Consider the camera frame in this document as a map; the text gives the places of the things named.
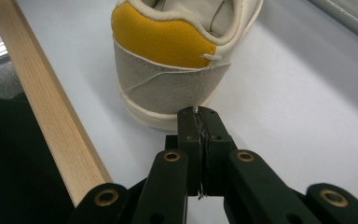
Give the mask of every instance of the white surface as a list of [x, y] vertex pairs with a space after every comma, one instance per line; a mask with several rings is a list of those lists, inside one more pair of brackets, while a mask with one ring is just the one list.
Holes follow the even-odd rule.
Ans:
[[[145, 178], [167, 133], [120, 102], [115, 1], [19, 3], [114, 181]], [[289, 187], [326, 182], [358, 198], [358, 37], [308, 1], [265, 0], [210, 108]], [[190, 200], [188, 223], [227, 223], [222, 201], [207, 200]]]

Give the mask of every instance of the white sneaker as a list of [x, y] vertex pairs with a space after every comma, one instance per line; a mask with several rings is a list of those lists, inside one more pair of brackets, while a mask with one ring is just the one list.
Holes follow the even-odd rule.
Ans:
[[131, 115], [161, 130], [207, 105], [263, 0], [118, 0], [117, 88]]

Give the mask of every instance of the sneaker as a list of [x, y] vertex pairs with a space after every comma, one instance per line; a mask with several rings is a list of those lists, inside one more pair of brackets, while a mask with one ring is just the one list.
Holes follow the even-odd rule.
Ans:
[[118, 0], [117, 88], [130, 114], [173, 131], [176, 113], [206, 106], [263, 0]]

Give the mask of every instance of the black fabric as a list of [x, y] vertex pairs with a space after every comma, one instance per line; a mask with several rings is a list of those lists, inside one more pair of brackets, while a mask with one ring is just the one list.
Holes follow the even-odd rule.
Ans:
[[73, 209], [25, 95], [0, 99], [0, 223], [66, 223]]

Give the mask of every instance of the suede panel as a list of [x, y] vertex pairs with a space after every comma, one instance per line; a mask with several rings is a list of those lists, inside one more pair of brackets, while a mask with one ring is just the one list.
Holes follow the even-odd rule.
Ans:
[[115, 44], [118, 82], [140, 107], [161, 114], [175, 114], [201, 105], [217, 87], [229, 63], [204, 69], [180, 69], [152, 63]]
[[125, 49], [152, 62], [187, 68], [202, 68], [214, 55], [216, 45], [186, 21], [153, 21], [125, 3], [112, 13], [116, 41]]

